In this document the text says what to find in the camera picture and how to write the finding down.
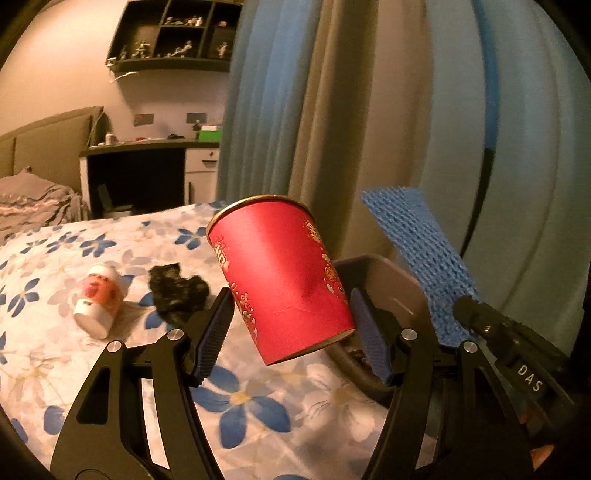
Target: blue mesh sponge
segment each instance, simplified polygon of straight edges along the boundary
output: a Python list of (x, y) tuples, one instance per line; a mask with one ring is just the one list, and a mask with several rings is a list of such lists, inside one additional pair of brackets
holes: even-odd
[(407, 187), (372, 189), (361, 199), (421, 284), (439, 343), (457, 347), (465, 340), (475, 341), (478, 337), (453, 316), (459, 297), (478, 300), (475, 282), (421, 192)]

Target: curtain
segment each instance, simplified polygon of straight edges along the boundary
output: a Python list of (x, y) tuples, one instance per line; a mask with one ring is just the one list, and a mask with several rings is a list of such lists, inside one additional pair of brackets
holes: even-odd
[(230, 68), (217, 198), (287, 194), (322, 0), (248, 0)]
[(395, 255), (360, 200), (408, 185), (428, 137), (432, 62), (423, 0), (325, 0), (289, 195), (333, 258)]
[(433, 95), (416, 182), (459, 253), (476, 199), (485, 139), (485, 70), (470, 0), (427, 0)]
[(495, 43), (499, 122), (464, 256), (485, 301), (570, 352), (591, 260), (591, 83), (531, 0), (479, 0)]

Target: red cup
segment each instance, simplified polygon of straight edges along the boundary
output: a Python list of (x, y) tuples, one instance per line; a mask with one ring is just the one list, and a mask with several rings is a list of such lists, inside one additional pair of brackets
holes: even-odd
[(218, 212), (207, 239), (267, 365), (324, 348), (355, 329), (308, 209), (260, 195)]

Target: headboard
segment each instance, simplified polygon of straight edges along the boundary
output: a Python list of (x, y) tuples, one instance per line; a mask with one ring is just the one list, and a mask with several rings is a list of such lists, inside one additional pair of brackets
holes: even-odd
[(104, 139), (103, 107), (60, 113), (0, 136), (0, 178), (31, 167), (46, 180), (80, 193), (80, 152)]

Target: floral bedsheet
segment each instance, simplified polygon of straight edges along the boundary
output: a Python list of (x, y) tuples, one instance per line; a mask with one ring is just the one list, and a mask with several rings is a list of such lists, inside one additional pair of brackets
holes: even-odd
[[(105, 345), (116, 338), (129, 347), (143, 345), (165, 333), (148, 270), (179, 262), (183, 276), (201, 275), (209, 283), (211, 301), (226, 285), (204, 237), (221, 206), (21, 232), (0, 249), (0, 404), (46, 467)], [(77, 287), (98, 262), (113, 265), (130, 282), (105, 341), (91, 339), (72, 314)], [(150, 381), (142, 390), (152, 459), (167, 466)], [(228, 480), (360, 478), (387, 413), (322, 351), (266, 367), (239, 313), (211, 377), (192, 396)]]

